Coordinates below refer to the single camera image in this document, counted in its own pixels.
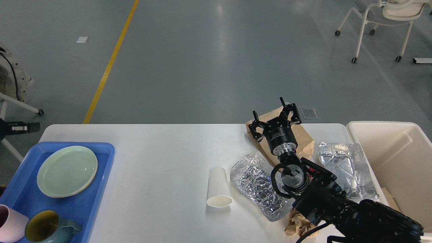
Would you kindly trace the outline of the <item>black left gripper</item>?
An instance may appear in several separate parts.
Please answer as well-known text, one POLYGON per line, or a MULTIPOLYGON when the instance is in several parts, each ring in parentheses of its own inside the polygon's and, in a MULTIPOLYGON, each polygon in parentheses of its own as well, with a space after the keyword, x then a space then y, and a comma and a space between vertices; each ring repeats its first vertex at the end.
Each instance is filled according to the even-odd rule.
POLYGON ((7 134, 23 134, 40 131, 40 123, 24 123, 20 121, 5 122, 0 118, 0 140, 3 140, 7 134))

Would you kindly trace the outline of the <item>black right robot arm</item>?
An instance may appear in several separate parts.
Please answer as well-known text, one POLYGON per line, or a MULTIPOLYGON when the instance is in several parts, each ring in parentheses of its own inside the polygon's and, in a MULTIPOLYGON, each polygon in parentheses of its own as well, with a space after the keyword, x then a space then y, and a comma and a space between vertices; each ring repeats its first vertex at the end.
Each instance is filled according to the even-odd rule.
POLYGON ((301 124, 296 104, 280 97, 282 111, 262 121, 256 111, 248 125, 257 142, 267 140, 279 163, 271 171, 272 188, 277 195, 293 198, 293 208, 315 225, 298 239, 334 225, 342 236, 330 235, 327 242, 339 243, 419 243, 423 226, 383 203, 370 199, 356 203, 347 198, 336 175, 304 157, 298 157, 293 124, 301 124))

